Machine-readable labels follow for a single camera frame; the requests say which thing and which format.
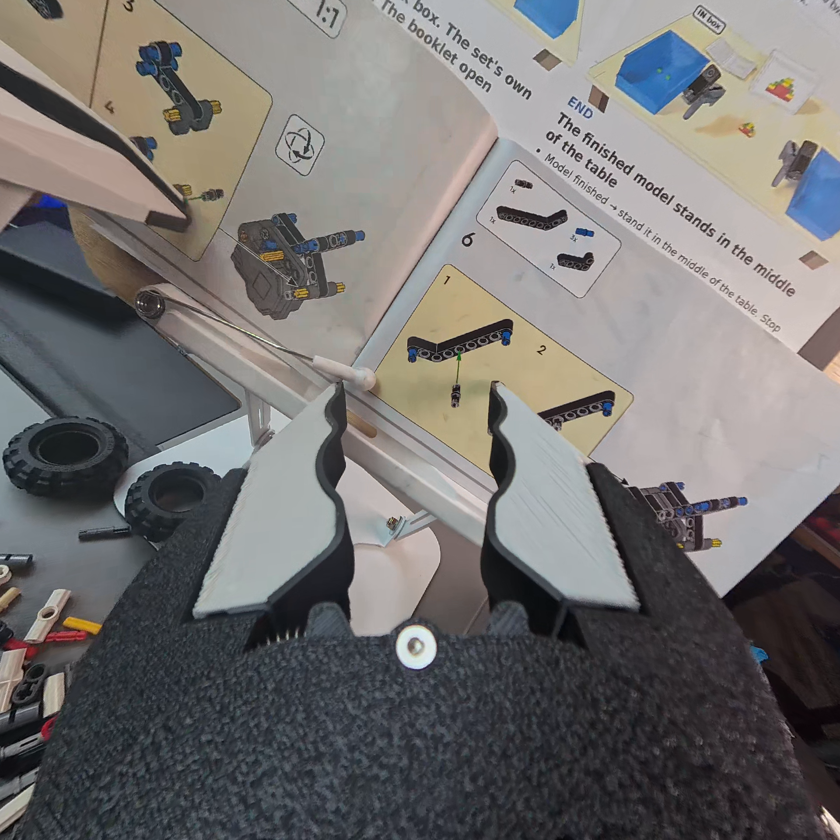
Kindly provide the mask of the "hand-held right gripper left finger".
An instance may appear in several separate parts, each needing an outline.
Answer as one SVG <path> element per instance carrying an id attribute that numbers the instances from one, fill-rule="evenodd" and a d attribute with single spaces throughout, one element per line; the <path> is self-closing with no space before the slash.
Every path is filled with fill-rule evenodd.
<path id="1" fill-rule="evenodd" d="M 337 491 L 346 427 L 344 387 L 333 384 L 252 455 L 195 618 L 267 612 L 292 633 L 332 602 L 350 619 L 354 548 Z"/>

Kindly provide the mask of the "white book stand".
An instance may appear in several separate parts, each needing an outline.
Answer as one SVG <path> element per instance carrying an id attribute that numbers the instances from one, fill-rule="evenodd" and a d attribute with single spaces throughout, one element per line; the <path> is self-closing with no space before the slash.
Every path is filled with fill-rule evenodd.
<path id="1" fill-rule="evenodd" d="M 191 310 L 197 302 L 170 284 L 142 288 L 138 298 L 162 298 L 162 315 L 142 320 L 214 376 L 245 390 L 252 448 L 288 427 L 324 389 L 265 345 L 211 320 L 209 310 Z M 382 426 L 369 424 L 359 396 L 350 394 L 346 402 L 339 494 L 353 541 L 353 631 L 384 635 L 420 616 L 447 633 L 478 634 L 490 615 L 479 571 L 487 489 L 463 487 Z"/>

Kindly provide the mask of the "pile of red white pieces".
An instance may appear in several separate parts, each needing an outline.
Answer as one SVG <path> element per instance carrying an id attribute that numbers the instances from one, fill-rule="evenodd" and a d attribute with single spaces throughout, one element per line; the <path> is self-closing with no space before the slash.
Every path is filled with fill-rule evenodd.
<path id="1" fill-rule="evenodd" d="M 2 834 L 28 807 L 70 684 L 69 666 L 53 670 L 35 658 L 43 646 L 85 642 L 101 629 L 98 623 L 61 618 L 70 597 L 68 589 L 53 590 L 21 637 L 2 622 Z"/>

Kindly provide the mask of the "printed task instruction sheet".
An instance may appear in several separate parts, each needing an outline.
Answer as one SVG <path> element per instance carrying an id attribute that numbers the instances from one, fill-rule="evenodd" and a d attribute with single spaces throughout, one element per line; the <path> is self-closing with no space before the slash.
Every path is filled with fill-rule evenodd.
<path id="1" fill-rule="evenodd" d="M 374 6 L 790 349 L 838 315 L 838 2 Z"/>

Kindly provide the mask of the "wooden display board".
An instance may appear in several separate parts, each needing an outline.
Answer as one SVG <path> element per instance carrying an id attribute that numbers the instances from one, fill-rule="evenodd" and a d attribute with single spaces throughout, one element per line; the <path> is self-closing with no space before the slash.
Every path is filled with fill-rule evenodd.
<path id="1" fill-rule="evenodd" d="M 120 299 L 133 305 L 141 288 L 156 285 L 161 280 L 151 268 L 101 235 L 81 210 L 71 207 L 69 218 L 89 268 L 102 285 Z"/>

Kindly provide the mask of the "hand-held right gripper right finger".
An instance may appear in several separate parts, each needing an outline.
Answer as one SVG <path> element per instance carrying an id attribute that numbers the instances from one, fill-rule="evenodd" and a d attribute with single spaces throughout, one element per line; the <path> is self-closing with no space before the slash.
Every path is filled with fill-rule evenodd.
<path id="1" fill-rule="evenodd" d="M 582 457 L 504 384 L 490 385 L 487 509 L 480 571 L 490 624 L 523 610 L 538 635 L 560 633 L 573 606 L 637 612 L 634 587 Z"/>

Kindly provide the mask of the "toy instruction booklet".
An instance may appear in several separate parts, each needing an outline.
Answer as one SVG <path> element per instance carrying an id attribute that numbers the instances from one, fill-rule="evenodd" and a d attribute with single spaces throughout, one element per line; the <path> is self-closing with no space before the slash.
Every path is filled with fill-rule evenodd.
<path id="1" fill-rule="evenodd" d="M 2 2 L 2 62 L 113 130 L 181 207 L 101 231 L 488 495 L 490 382 L 629 485 L 720 593 L 838 489 L 838 385 L 574 189 L 375 2 Z"/>

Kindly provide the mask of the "black toy tyre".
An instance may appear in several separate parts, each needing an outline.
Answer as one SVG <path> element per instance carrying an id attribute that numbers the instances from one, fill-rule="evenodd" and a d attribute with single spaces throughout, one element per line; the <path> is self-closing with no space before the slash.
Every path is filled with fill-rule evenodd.
<path id="1" fill-rule="evenodd" d="M 31 495 L 86 499 L 112 493 L 129 454 L 126 438 L 109 423 L 56 417 L 12 437 L 3 467 L 12 484 Z"/>
<path id="2" fill-rule="evenodd" d="M 215 492 L 220 480 L 210 468 L 196 463 L 158 465 L 132 483 L 125 520 L 134 534 L 162 543 Z"/>

